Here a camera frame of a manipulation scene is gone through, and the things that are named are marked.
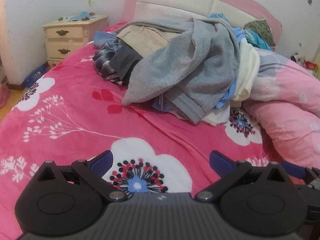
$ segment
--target cream headboard panel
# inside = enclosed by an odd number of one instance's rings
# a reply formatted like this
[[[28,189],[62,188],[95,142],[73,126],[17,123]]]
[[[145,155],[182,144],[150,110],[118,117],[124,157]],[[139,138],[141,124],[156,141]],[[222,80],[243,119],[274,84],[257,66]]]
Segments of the cream headboard panel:
[[[242,28],[255,17],[219,0],[137,0],[133,20],[150,18],[197,19],[224,13],[231,26]]]

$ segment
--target small logo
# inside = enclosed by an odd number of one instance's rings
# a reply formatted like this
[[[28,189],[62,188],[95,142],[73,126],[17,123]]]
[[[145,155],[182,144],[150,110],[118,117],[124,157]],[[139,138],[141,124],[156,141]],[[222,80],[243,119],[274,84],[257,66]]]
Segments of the small logo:
[[[158,197],[158,199],[161,200],[161,201],[162,201],[162,200],[165,200],[166,198],[167,198],[167,197],[164,196],[164,195],[161,195],[161,196]]]

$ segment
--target metal drawer pull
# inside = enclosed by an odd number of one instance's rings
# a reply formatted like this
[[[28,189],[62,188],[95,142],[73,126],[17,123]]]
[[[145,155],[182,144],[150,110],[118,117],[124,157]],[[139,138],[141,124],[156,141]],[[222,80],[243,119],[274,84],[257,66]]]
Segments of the metal drawer pull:
[[[58,49],[58,51],[59,51],[61,54],[67,54],[68,52],[70,52],[69,49]]]
[[[61,30],[61,31],[57,31],[56,33],[59,34],[60,36],[63,36],[63,35],[66,35],[69,31],[64,31],[64,30]]]

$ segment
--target ribbed gray surface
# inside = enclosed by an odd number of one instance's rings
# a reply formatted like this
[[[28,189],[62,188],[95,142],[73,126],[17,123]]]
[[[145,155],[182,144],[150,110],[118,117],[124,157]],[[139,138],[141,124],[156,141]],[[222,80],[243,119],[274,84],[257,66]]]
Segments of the ribbed gray surface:
[[[19,240],[301,240],[296,234],[276,238],[244,234],[229,226],[211,204],[188,193],[135,193],[112,203],[91,227],[72,236],[47,238],[26,234]]]

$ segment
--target nightstand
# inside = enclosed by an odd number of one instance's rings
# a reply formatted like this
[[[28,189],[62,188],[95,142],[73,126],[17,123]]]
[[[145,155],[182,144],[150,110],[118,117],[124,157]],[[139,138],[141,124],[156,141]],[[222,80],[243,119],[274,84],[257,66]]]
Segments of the nightstand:
[[[92,41],[96,31],[108,26],[108,16],[95,15],[87,21],[68,22],[68,19],[43,25],[48,64],[52,68],[65,57]]]

